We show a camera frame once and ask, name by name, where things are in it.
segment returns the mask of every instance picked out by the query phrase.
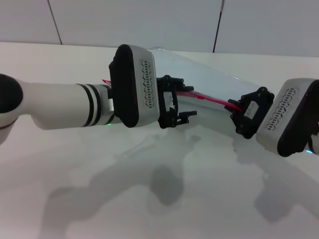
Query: black ring stripe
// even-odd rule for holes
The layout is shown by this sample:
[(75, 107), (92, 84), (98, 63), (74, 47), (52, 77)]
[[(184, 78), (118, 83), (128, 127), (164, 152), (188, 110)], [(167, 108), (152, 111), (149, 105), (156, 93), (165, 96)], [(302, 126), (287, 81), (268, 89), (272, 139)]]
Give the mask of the black ring stripe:
[(90, 86), (92, 88), (92, 90), (94, 91), (95, 97), (96, 97), (96, 101), (98, 104), (98, 108), (97, 108), (97, 112), (96, 112), (96, 117), (95, 120), (93, 122), (93, 124), (91, 126), (96, 125), (100, 118), (101, 118), (101, 114), (102, 114), (102, 101), (101, 101), (101, 97), (100, 94), (98, 92), (98, 90), (95, 88), (95, 86), (88, 84), (88, 86)]
[(8, 125), (6, 125), (6, 126), (0, 127), (0, 130), (10, 127), (11, 125), (13, 125), (13, 124), (16, 122), (17, 119), (18, 119), (18, 118), (16, 118), (12, 123), (10, 123), (10, 124), (8, 124)]
[(107, 125), (107, 124), (109, 124), (109, 123), (111, 123), (112, 121), (113, 121), (113, 119), (114, 119), (114, 114), (112, 114), (111, 115), (111, 117), (109, 118), (109, 120), (106, 122), (106, 124), (105, 125)]
[(94, 112), (94, 103), (93, 103), (93, 98), (92, 98), (92, 94), (90, 92), (90, 90), (82, 84), (78, 84), (80, 86), (83, 87), (83, 89), (85, 90), (86, 94), (88, 95), (89, 98), (89, 103), (90, 103), (90, 110), (89, 110), (89, 116), (88, 116), (88, 120), (86, 121), (86, 123), (83, 125), (83, 127), (86, 127), (90, 124), (90, 122), (92, 121), (93, 118), (93, 112)]

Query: panel seam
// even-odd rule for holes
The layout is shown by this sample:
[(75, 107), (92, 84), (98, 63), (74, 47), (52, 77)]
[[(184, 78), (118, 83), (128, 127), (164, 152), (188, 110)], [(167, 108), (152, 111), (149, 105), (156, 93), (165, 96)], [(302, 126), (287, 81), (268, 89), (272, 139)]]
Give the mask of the panel seam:
[(217, 31), (216, 31), (216, 36), (215, 36), (215, 42), (214, 42), (213, 53), (215, 52), (215, 48), (216, 48), (216, 42), (217, 42), (217, 37), (218, 37), (219, 25), (220, 25), (221, 15), (222, 15), (223, 10), (224, 10), (224, 4), (225, 4), (225, 0), (222, 0), (222, 2), (221, 2), (221, 7), (220, 7), (220, 13), (219, 13), (219, 20), (218, 20), (218, 25), (217, 25)]
[(61, 37), (60, 37), (59, 30), (58, 30), (58, 26), (56, 25), (56, 22), (55, 22), (55, 18), (54, 18), (54, 15), (53, 15), (53, 11), (52, 11), (52, 8), (51, 8), (50, 1), (47, 0), (47, 2), (48, 2), (49, 8), (50, 8), (50, 12), (51, 12), (51, 15), (52, 15), (52, 18), (53, 18), (53, 21), (54, 21), (54, 25), (55, 25), (56, 32), (58, 33), (58, 37), (59, 37), (59, 40), (60, 40), (60, 44), (63, 45), (62, 40), (61, 40)]

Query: black joint cap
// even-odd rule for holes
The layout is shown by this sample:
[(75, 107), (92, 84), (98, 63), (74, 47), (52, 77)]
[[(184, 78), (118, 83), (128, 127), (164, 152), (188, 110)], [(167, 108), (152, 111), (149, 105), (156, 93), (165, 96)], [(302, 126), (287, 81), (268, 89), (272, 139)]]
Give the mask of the black joint cap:
[(15, 110), (22, 99), (23, 91), (19, 82), (10, 76), (0, 74), (0, 113)]
[(130, 46), (121, 45), (109, 65), (114, 114), (126, 127), (139, 122), (139, 103), (136, 90), (133, 52)]

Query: table surface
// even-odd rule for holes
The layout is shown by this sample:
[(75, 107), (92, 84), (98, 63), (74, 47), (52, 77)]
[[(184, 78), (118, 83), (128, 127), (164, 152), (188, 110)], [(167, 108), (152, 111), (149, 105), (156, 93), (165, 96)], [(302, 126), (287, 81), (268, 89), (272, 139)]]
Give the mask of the table surface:
[[(94, 84), (115, 51), (0, 43), (0, 72)], [(318, 58), (175, 53), (274, 93), (319, 77)], [(166, 130), (44, 131), (22, 116), (0, 155), (0, 238), (318, 238), (319, 158), (277, 157), (235, 134), (227, 113), (203, 110)]]

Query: black mount bracket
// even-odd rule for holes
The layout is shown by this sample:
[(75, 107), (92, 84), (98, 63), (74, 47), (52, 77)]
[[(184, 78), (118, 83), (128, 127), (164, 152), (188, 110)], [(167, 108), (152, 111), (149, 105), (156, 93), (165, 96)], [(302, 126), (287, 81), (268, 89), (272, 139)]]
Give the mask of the black mount bracket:
[(229, 103), (242, 109), (240, 112), (225, 106), (225, 109), (232, 112), (230, 117), (236, 126), (236, 132), (250, 139), (257, 132), (274, 98), (275, 95), (270, 93), (266, 87), (261, 87), (256, 92), (243, 95), (238, 101), (228, 100)]
[[(194, 87), (186, 86), (184, 84), (184, 79), (180, 78), (173, 78), (169, 75), (166, 75), (161, 78), (157, 78), (158, 83), (158, 96), (159, 96), (159, 126), (161, 128), (168, 128), (168, 127), (176, 127), (177, 125), (189, 123), (188, 118), (190, 116), (197, 115), (197, 111), (190, 111), (190, 112), (181, 112), (178, 113), (178, 101), (176, 91), (180, 92), (189, 92), (193, 91)], [(174, 107), (170, 107), (167, 111), (164, 92), (171, 92), (173, 105)]]

